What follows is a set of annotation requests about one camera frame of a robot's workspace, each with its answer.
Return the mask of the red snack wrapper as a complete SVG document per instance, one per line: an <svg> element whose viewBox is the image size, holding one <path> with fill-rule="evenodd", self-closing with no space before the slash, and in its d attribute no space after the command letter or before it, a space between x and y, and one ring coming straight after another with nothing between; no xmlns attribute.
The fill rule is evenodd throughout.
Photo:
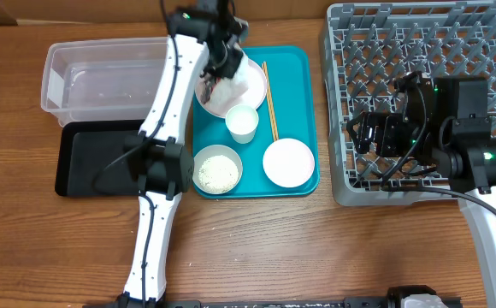
<svg viewBox="0 0 496 308"><path fill-rule="evenodd" d="M210 76L207 80L203 82L203 90L201 93L201 103L206 104L211 100L212 92L216 87L219 80L215 77Z"/></svg>

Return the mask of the white napkin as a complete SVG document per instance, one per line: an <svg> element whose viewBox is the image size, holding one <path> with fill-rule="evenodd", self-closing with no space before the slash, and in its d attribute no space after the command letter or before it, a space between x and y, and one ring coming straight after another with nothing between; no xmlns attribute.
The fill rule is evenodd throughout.
<svg viewBox="0 0 496 308"><path fill-rule="evenodd" d="M224 116L233 104L248 90L247 74L249 57L244 53L239 69L232 79L221 78L211 95L211 100L205 104L208 110Z"/></svg>

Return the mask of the white paper cup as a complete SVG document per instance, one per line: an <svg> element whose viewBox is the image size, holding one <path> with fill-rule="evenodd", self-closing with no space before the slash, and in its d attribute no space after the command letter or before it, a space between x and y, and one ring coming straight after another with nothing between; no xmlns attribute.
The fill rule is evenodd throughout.
<svg viewBox="0 0 496 308"><path fill-rule="evenodd" d="M259 123L257 111L249 105L240 104L232 107L226 114L225 123L232 138L240 143L250 143Z"/></svg>

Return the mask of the grey bowl of rice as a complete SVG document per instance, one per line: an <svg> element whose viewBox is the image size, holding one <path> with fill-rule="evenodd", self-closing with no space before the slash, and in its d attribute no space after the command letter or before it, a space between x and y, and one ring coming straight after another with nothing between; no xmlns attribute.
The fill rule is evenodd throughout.
<svg viewBox="0 0 496 308"><path fill-rule="evenodd" d="M228 193L239 184L242 174L240 156L228 146L209 145L194 157L193 183L204 193Z"/></svg>

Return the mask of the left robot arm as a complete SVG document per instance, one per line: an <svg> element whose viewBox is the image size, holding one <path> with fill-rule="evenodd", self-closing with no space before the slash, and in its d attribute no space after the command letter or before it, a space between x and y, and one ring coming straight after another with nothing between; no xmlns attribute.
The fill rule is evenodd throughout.
<svg viewBox="0 0 496 308"><path fill-rule="evenodd" d="M198 79L233 78L248 23L229 0L200 1L165 14L167 54L156 96L120 159L139 190L133 264L115 307L163 307L166 260L174 214L192 184L194 161L185 146L186 120Z"/></svg>

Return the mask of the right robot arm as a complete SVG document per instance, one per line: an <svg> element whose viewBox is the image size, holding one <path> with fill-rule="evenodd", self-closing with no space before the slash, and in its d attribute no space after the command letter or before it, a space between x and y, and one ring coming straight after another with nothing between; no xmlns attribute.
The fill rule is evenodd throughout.
<svg viewBox="0 0 496 308"><path fill-rule="evenodd" d="M397 163L381 176L388 193L454 197L469 223L487 304L496 307L496 137L487 113L487 79L474 75L429 78L414 71L394 81L402 113L363 112L346 124L359 154L375 148ZM446 188L395 186L393 174L416 161L448 181Z"/></svg>

